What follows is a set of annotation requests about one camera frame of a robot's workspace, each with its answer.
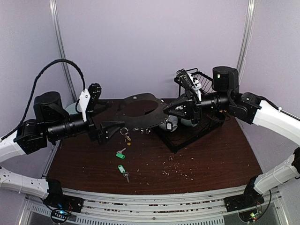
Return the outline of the yellow tagged key bunch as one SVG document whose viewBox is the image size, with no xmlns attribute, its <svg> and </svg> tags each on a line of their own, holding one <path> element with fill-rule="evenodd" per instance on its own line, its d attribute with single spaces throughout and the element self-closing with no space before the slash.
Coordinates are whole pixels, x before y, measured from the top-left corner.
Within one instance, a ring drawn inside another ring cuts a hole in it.
<svg viewBox="0 0 300 225">
<path fill-rule="evenodd" d="M 129 130 L 126 127 L 123 127 L 120 129 L 120 134 L 124 136 L 124 140 L 126 145 L 131 146 L 132 144 L 132 139 L 130 138 L 130 133 Z"/>
</svg>

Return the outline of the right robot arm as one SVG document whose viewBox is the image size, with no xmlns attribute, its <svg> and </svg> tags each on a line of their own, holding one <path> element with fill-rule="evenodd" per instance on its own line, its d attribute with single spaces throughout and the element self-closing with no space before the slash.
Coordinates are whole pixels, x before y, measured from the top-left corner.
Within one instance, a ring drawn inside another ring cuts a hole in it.
<svg viewBox="0 0 300 225">
<path fill-rule="evenodd" d="M 177 71 L 175 82 L 184 88 L 184 94 L 163 109 L 165 114 L 199 123 L 204 113 L 227 111 L 229 115 L 248 124 L 272 130 L 296 144 L 300 143 L 300 119 L 276 106 L 263 96 L 239 92 L 238 70 L 228 66 L 212 70 L 212 93 L 205 93 L 195 77 L 198 71 Z M 300 177 L 300 149 L 270 171 L 250 179 L 238 201 L 250 207 L 272 188 Z"/>
</svg>

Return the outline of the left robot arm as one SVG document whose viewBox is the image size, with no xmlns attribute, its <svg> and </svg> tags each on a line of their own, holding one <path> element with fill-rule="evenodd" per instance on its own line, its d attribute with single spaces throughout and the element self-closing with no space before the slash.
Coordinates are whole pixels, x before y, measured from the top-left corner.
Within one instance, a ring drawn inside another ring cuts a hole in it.
<svg viewBox="0 0 300 225">
<path fill-rule="evenodd" d="M 43 149 L 48 143 L 76 137 L 87 133 L 91 141 L 106 143 L 115 133 L 125 126 L 123 121 L 105 121 L 95 126 L 93 116 L 103 109 L 87 109 L 85 115 L 69 114 L 62 106 L 60 93 L 46 92 L 34 100 L 35 119 L 21 122 L 20 126 L 0 142 L 0 160 L 29 155 Z M 0 187 L 49 199 L 57 208 L 67 204 L 58 180 L 35 179 L 11 172 L 4 167 L 0 169 Z"/>
</svg>

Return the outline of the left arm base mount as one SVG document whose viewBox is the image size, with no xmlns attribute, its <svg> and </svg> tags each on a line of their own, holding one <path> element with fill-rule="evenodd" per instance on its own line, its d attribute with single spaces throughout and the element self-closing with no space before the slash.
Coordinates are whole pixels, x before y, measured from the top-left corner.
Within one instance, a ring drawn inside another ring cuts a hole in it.
<svg viewBox="0 0 300 225">
<path fill-rule="evenodd" d="M 65 223 L 72 216 L 72 212 L 81 213 L 84 202 L 82 198 L 63 194 L 58 180 L 46 179 L 45 181 L 48 185 L 48 195 L 42 198 L 42 202 L 51 211 L 50 219 L 55 224 Z"/>
</svg>

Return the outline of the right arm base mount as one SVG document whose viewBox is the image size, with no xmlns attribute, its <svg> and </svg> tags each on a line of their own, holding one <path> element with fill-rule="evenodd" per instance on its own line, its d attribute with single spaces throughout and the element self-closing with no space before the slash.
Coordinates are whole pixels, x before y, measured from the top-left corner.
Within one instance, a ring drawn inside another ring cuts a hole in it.
<svg viewBox="0 0 300 225">
<path fill-rule="evenodd" d="M 257 177 L 254 176 L 249 180 L 241 195 L 234 195 L 224 199 L 227 212 L 243 210 L 254 207 L 258 203 L 264 203 L 263 195 L 254 190 L 254 183 Z"/>
</svg>

